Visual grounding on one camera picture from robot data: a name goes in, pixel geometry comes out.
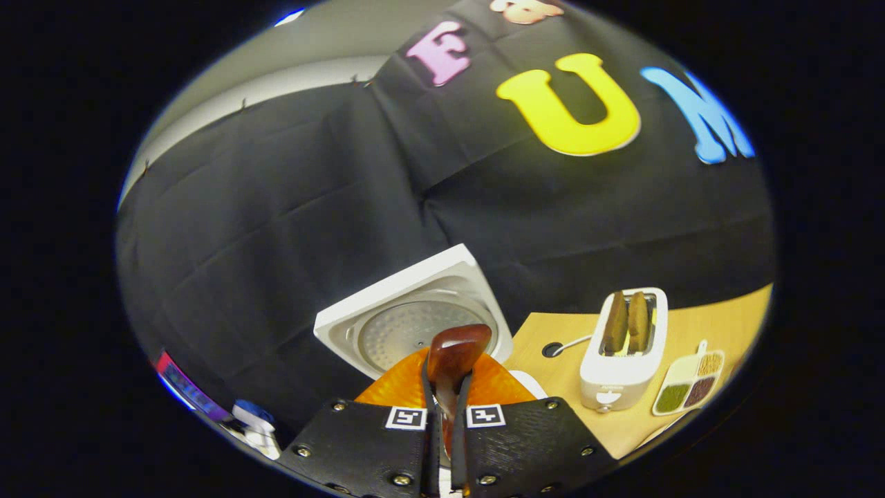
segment white wall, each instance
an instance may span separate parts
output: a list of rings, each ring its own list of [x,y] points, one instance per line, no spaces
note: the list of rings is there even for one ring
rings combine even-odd
[[[321,60],[390,54],[455,2],[327,0],[282,26],[271,27],[276,19],[269,19],[268,29],[243,40],[188,82],[157,117],[144,141],[210,97],[264,74]]]
[[[350,82],[354,75],[358,81],[364,82],[378,72],[388,57],[379,55],[339,58],[290,67],[245,82],[210,98],[167,126],[150,141],[142,143],[129,167],[126,181],[123,182],[117,208],[141,177],[144,169],[150,168],[156,158],[200,128],[242,109],[244,99],[248,107],[304,89]]]

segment black fabric backdrop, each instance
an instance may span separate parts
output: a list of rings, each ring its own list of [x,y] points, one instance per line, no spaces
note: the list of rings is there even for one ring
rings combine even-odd
[[[464,26],[471,66],[436,88],[404,52],[449,19]],[[249,399],[297,431],[321,401],[370,382],[313,337],[316,313],[455,244],[477,258],[513,331],[531,312],[597,312],[621,288],[661,287],[671,307],[689,307],[773,281],[758,161],[701,163],[679,108],[639,74],[659,66],[686,82],[676,62],[575,10],[517,26],[465,0],[426,28],[371,85],[248,107],[135,184],[119,210],[118,268],[151,361],[165,348],[223,406]],[[507,78],[544,69],[578,121],[598,121],[602,103],[554,67],[581,51],[642,116],[633,143],[593,157],[548,149],[495,97]]]

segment wooden table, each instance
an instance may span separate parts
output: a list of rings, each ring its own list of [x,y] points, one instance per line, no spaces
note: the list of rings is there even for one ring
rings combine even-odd
[[[522,370],[547,392],[565,399],[614,458],[621,458],[659,429],[684,415],[654,416],[651,405],[658,396],[664,375],[676,358],[693,354],[707,339],[707,350],[725,352],[725,365],[713,395],[731,378],[735,365],[753,343],[768,307],[772,286],[745,296],[698,307],[669,310],[666,346],[661,366],[643,397],[633,407],[597,413],[581,405],[578,370],[589,341],[567,348],[555,358],[541,354],[551,342],[568,343],[593,333],[599,315],[533,313],[513,337],[513,354],[504,362],[508,370]]]

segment yellow letter u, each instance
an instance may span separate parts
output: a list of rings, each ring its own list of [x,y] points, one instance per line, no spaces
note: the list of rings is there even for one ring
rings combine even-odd
[[[576,53],[556,61],[556,67],[578,74],[599,96],[608,112],[602,121],[581,124],[550,88],[550,73],[533,69],[517,74],[497,88],[512,101],[528,126],[545,145],[572,156],[592,156],[619,149],[639,134],[639,112],[618,83],[602,68],[602,59]]]

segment toaster cord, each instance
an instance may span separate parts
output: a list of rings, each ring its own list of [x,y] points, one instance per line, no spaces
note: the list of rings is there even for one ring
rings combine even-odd
[[[562,353],[567,347],[572,347],[576,344],[580,344],[591,337],[593,337],[593,334],[590,334],[588,336],[584,336],[582,338],[577,338],[568,344],[564,344],[564,345],[560,346],[559,348],[557,348],[557,350],[553,352],[552,356],[555,358],[555,357],[559,356],[559,354]]]

